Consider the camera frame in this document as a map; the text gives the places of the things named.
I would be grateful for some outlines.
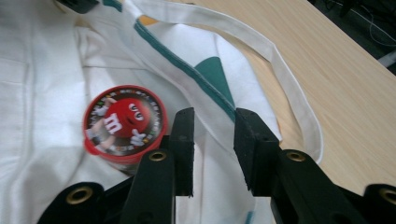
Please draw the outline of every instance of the bag handle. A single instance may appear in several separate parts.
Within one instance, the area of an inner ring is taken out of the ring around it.
[[[300,84],[273,42],[241,21],[208,8],[163,0],[133,0],[133,3],[145,15],[158,21],[206,25],[224,31],[243,41],[268,60],[300,126],[305,151],[320,163],[323,156],[320,124]]]

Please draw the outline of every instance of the white fabric bag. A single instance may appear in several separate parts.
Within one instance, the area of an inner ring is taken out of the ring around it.
[[[243,55],[219,35],[182,23],[219,28],[270,61],[306,152],[321,159],[318,121],[297,81],[275,45],[240,21],[152,0],[104,0],[85,15],[50,0],[0,3],[2,223],[36,223],[77,182],[107,189],[127,177],[84,151],[81,127],[88,103],[122,84],[159,95],[169,124],[178,110],[195,109],[194,197],[177,198],[177,223],[272,221],[267,200],[247,191],[233,152],[233,110],[257,112],[281,138],[276,117]]]

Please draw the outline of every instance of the table surface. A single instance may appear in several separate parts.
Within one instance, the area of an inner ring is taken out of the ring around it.
[[[220,11],[272,40],[321,124],[320,164],[337,185],[363,194],[372,183],[396,186],[396,77],[305,0],[176,0]],[[251,60],[276,112],[282,148],[303,138],[271,64],[232,37]]]

